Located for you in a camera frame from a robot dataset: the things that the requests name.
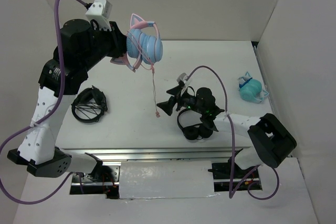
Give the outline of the pink blue cat-ear headphones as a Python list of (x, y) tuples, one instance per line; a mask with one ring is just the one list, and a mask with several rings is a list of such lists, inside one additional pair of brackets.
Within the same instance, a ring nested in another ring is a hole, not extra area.
[[(147, 35), (142, 30), (152, 27), (156, 35)], [(126, 34), (126, 53), (119, 58), (112, 58), (111, 63), (123, 65), (135, 72), (140, 65), (154, 65), (163, 57), (163, 44), (160, 32), (154, 21), (146, 21), (133, 13), (130, 19), (130, 29)]]

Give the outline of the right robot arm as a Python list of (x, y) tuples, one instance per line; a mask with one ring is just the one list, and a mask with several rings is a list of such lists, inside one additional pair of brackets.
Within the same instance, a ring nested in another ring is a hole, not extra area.
[(251, 140), (252, 147), (235, 153), (229, 164), (229, 173), (241, 177), (248, 168), (267, 165), (277, 168), (297, 147), (297, 142), (284, 125), (271, 113), (262, 117), (229, 114), (216, 105), (216, 99), (209, 88), (199, 88), (194, 95), (176, 86), (167, 91), (171, 97), (157, 106), (167, 115), (173, 108), (194, 111), (201, 115), (200, 121), (207, 131), (231, 132)]

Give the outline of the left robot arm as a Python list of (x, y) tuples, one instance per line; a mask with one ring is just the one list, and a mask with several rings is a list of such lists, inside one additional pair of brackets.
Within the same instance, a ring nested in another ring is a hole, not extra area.
[(114, 21), (109, 28), (95, 28), (97, 21), (72, 19), (58, 30), (63, 55), (54, 50), (39, 77), (38, 101), (28, 133), (7, 158), (24, 165), (35, 177), (57, 178), (65, 172), (84, 173), (98, 181), (108, 168), (92, 154), (65, 153), (56, 146), (56, 138), (68, 108), (88, 72), (104, 57), (119, 58), (126, 52), (126, 36)]

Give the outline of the black on-ear headphones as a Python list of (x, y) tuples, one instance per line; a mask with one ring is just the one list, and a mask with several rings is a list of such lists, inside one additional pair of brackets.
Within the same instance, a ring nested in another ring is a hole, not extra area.
[(211, 137), (213, 134), (213, 130), (208, 129), (203, 123), (197, 123), (190, 126), (183, 126), (180, 123), (180, 116), (188, 111), (190, 110), (183, 109), (181, 112), (179, 112), (176, 119), (177, 125), (182, 131), (184, 137), (189, 141), (202, 140), (204, 138)]

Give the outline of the teal cat-ear headphones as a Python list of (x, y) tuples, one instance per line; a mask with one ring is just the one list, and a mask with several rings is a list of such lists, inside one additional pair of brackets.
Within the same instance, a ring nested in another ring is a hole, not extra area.
[(238, 78), (238, 91), (243, 100), (257, 104), (262, 103), (269, 96), (261, 82), (254, 79), (248, 71)]

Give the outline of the aluminium rail frame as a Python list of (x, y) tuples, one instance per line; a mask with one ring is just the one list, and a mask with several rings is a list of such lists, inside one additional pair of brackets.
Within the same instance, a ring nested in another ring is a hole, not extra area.
[[(248, 71), (261, 80), (250, 41), (165, 41), (163, 59), (154, 71), (136, 72), (105, 58), (89, 71), (82, 88), (95, 86), (107, 97), (108, 113), (98, 123), (83, 124), (67, 112), (56, 144), (67, 152), (90, 153), (104, 161), (116, 159), (181, 159), (230, 157), (231, 147), (251, 147), (250, 139), (215, 132), (208, 139), (188, 141), (179, 129), (178, 112), (168, 116), (155, 108), (169, 99), (182, 73), (191, 87), (211, 89), (216, 104), (229, 114), (262, 117), (271, 113), (268, 101), (249, 103), (240, 98), (238, 78)], [(183, 113), (180, 123), (198, 123), (200, 115)]]

